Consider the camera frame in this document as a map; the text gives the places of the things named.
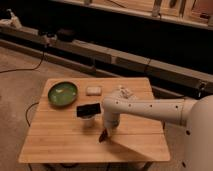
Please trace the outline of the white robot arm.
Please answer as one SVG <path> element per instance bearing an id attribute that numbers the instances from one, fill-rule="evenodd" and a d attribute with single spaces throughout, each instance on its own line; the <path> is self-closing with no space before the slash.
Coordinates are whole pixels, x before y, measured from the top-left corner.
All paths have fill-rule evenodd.
<path id="1" fill-rule="evenodd" d="M 134 100 L 108 96 L 102 102 L 106 129 L 132 114 L 186 127 L 181 171 L 213 171 L 213 95 L 199 100 Z"/>

